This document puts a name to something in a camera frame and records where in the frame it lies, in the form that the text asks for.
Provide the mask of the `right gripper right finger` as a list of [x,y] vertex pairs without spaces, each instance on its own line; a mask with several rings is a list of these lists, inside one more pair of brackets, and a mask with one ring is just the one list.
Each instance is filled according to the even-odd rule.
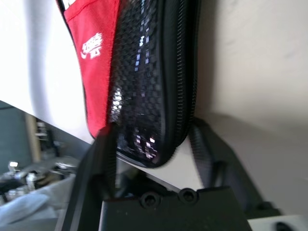
[[245,212],[261,208],[263,198],[237,155],[204,120],[193,120],[190,143],[204,188],[230,187]]

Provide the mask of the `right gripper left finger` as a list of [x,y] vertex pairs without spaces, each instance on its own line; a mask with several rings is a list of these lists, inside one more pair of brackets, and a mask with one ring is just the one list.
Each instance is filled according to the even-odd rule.
[[114,198],[118,125],[101,129],[77,169],[59,231],[97,231],[103,201]]

